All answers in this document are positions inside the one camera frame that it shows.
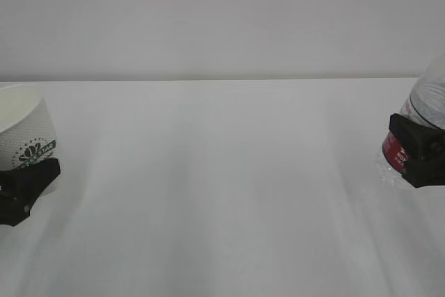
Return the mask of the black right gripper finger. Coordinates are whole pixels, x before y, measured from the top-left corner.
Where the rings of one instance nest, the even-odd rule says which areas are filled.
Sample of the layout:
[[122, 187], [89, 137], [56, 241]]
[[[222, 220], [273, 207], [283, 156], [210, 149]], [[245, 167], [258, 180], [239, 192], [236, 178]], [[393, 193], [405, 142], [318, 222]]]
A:
[[415, 123], [400, 114], [390, 116], [389, 133], [404, 149], [402, 178], [413, 187], [444, 185], [444, 130]]

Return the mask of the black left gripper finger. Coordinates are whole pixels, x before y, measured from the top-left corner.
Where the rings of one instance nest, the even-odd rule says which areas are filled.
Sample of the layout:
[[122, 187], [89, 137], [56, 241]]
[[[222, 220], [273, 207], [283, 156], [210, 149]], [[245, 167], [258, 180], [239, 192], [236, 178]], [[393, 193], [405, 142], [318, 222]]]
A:
[[31, 215], [37, 199], [60, 175], [59, 160], [1, 171], [1, 225], [14, 227]]

